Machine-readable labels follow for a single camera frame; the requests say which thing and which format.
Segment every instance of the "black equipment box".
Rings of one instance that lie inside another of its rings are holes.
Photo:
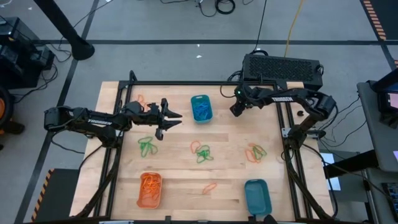
[[[318,60],[255,54],[246,54],[243,60],[244,81],[276,81],[283,89],[286,82],[303,82],[305,88],[317,91],[323,85],[322,73]]]
[[[7,89],[37,86],[42,70],[50,70],[54,54],[18,18],[0,19],[0,83]]]

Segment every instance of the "wooden tabletop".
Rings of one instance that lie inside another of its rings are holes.
[[[103,82],[96,111],[113,112],[117,86],[117,82]],[[233,95],[234,88],[224,86],[223,93]],[[210,97],[213,120],[208,124],[195,124],[190,98],[202,94]],[[166,215],[171,215],[172,220],[246,221],[250,214],[244,196],[244,183],[249,179],[264,179],[271,195],[272,216],[278,221],[294,221],[288,175],[280,158],[283,147],[275,104],[262,110],[245,110],[235,118],[229,110],[235,99],[223,98],[219,86],[134,85],[132,101],[137,100],[138,95],[144,96],[145,102],[157,104],[166,98],[170,110],[183,115],[182,124],[165,132],[163,141],[154,138],[152,143],[159,148],[159,152],[148,154],[145,158],[141,157],[137,141],[154,136],[155,127],[134,125],[125,133],[112,219],[164,220]],[[297,117],[296,114],[298,110],[303,110],[302,107],[292,103],[292,110],[295,122],[300,123],[305,116]],[[214,160],[197,164],[197,156],[190,150],[192,141],[209,145]],[[267,152],[261,163],[252,163],[246,158],[245,149],[250,148],[250,143],[260,145]],[[100,144],[97,139],[90,139],[85,156]],[[308,139],[306,144],[318,149],[315,140]],[[76,215],[98,188],[104,152],[105,149],[98,151],[81,169],[70,215]],[[321,160],[307,149],[303,148],[301,153],[309,191],[324,210],[332,214]],[[163,178],[157,209],[146,210],[137,206],[140,175],[143,172],[157,172]],[[216,188],[203,195],[203,188],[212,183],[217,183]],[[104,214],[107,197],[106,192],[101,214]],[[303,206],[300,208],[304,217]]]

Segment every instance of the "concrete floor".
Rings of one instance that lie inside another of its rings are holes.
[[[86,15],[93,3],[99,6],[105,0],[56,0],[62,11],[74,24]],[[205,0],[203,10],[214,11],[212,0]],[[180,4],[161,4],[154,0],[114,0],[95,13],[88,40],[196,40],[191,44],[151,42],[144,44],[95,45],[92,58],[78,62],[70,59],[56,63],[59,75],[46,90],[37,91],[16,105],[15,119],[26,125],[19,136],[0,136],[5,148],[0,152],[0,223],[13,223],[32,176],[46,132],[43,129],[43,111],[55,106],[67,75],[73,77],[65,105],[94,109],[101,82],[128,79],[134,70],[139,80],[226,80],[240,68],[244,54],[254,45],[226,44],[228,40],[255,40],[262,14],[263,0],[254,0],[244,6],[237,1],[236,10],[227,16],[218,14],[207,18],[200,14],[193,0]],[[261,40],[285,40],[289,32],[298,0],[268,0]],[[33,0],[13,0],[0,8],[0,15],[18,16],[41,39],[59,40],[60,33],[35,5]],[[86,19],[76,27],[79,34]],[[222,40],[209,44],[209,40]],[[378,80],[391,71],[380,45],[350,45],[346,40],[370,40],[377,37],[359,0],[307,0],[294,27],[292,40],[327,40],[334,45],[291,45],[288,57],[319,60],[325,66],[324,86],[321,91],[333,95],[340,109],[357,98],[357,82]],[[283,56],[284,45],[259,45],[270,55]],[[398,46],[388,46],[393,58],[398,58]],[[336,139],[364,121],[361,108],[336,129]],[[83,151],[86,138],[80,134],[62,133],[57,142]],[[367,127],[363,127],[336,149],[364,152],[372,148]],[[77,169],[82,155],[66,152],[51,145],[45,158],[38,182],[24,218],[30,221],[45,174],[52,168]],[[363,207],[342,203],[344,220],[362,221],[366,218]]]

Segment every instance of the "teal container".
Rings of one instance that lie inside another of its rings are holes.
[[[193,119],[198,124],[209,123],[213,118],[210,98],[208,95],[197,95],[191,98]]]
[[[248,210],[252,215],[269,215],[272,212],[267,183],[262,179],[248,180],[244,185]]]

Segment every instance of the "black device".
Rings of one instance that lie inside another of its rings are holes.
[[[36,47],[39,38],[18,18],[0,19],[0,83],[7,89],[37,86],[42,70],[50,70],[54,53]]]
[[[272,57],[246,54],[243,60],[244,81],[275,81],[283,89],[286,82],[303,82],[310,90],[319,90],[322,83],[323,67],[318,60]]]
[[[234,94],[236,102],[230,107],[230,110],[236,117],[240,116],[245,109],[252,108],[253,106],[257,106],[261,109],[271,103],[283,102],[296,102],[302,105],[309,116],[307,116],[301,124],[296,124],[290,129],[285,129],[285,133],[282,131],[284,144],[293,151],[300,150],[310,128],[318,121],[328,119],[333,108],[336,106],[336,101],[331,96],[303,88],[274,91],[267,88],[251,88],[249,85],[241,82],[235,88]],[[319,206],[305,184],[300,180],[291,161],[287,161],[287,173],[299,187],[303,196],[308,200],[319,219],[333,221],[333,218]]]
[[[380,112],[380,122],[390,128],[398,127],[398,68],[388,73],[379,81],[371,83],[371,88],[377,93],[377,107]]]
[[[382,183],[384,192],[391,197],[392,200],[387,200],[390,205],[392,216],[398,222],[398,183]]]

